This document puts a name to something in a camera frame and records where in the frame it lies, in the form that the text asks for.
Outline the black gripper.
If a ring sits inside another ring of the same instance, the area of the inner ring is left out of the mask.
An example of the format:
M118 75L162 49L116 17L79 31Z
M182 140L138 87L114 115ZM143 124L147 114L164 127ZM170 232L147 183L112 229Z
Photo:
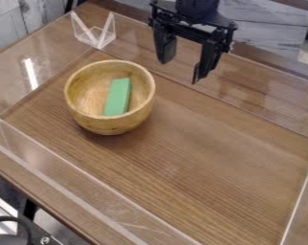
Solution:
M150 6L150 26L163 64L176 56L179 36L203 43L194 75L196 84L216 68L222 54L231 50L238 24L220 14L220 0L152 0Z

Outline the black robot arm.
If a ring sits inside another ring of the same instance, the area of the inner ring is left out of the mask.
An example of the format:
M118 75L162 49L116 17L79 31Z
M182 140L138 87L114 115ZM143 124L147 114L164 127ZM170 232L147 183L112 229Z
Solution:
M150 6L148 25L159 61L167 64L174 60L178 37L202 45L192 81L196 84L216 69L223 54L231 51L238 24L220 14L220 0L151 0Z

